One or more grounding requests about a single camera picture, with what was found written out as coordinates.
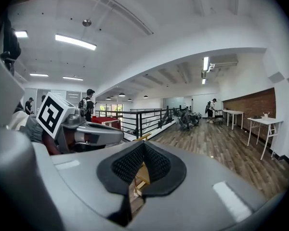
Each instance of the person in black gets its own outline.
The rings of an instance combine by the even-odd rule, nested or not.
[[[93,96],[93,94],[95,93],[95,91],[93,91],[92,89],[88,89],[87,90],[87,97],[86,97],[86,101],[87,101],[87,108],[85,110],[86,113],[86,121],[90,121],[91,122],[91,114],[93,114],[93,109],[94,109],[94,104],[91,101],[91,97]]]
[[[29,98],[29,100],[25,104],[25,111],[28,115],[33,114],[33,111],[31,111],[31,102],[32,101],[34,101],[33,98]]]

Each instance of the black metal railing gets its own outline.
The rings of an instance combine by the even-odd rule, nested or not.
[[[95,115],[97,117],[119,119],[121,121],[121,130],[138,139],[172,122],[173,112],[179,109],[169,109],[168,107],[166,109],[131,109],[130,112],[96,110]]]

